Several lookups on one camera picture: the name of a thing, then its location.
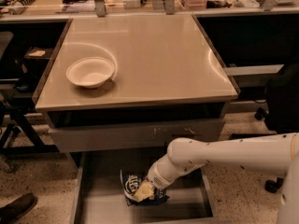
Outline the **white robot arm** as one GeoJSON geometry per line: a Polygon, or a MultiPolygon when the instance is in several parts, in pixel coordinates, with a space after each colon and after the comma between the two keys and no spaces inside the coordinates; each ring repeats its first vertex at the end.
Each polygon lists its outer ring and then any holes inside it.
{"type": "Polygon", "coordinates": [[[166,189],[179,177],[207,163],[283,175],[277,224],[299,224],[299,133],[210,143],[177,138],[170,142],[166,154],[151,165],[134,192],[134,200],[142,202],[156,189],[166,189]]]}

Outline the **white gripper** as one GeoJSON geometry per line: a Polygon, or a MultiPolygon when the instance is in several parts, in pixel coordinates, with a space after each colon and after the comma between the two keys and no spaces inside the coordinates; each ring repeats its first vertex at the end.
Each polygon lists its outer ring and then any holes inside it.
{"type": "Polygon", "coordinates": [[[165,177],[161,175],[161,173],[158,170],[157,164],[153,164],[149,168],[146,179],[148,181],[142,182],[140,187],[134,194],[134,199],[138,203],[151,197],[154,194],[155,188],[166,189],[174,182],[173,179],[167,180],[165,177]]]}

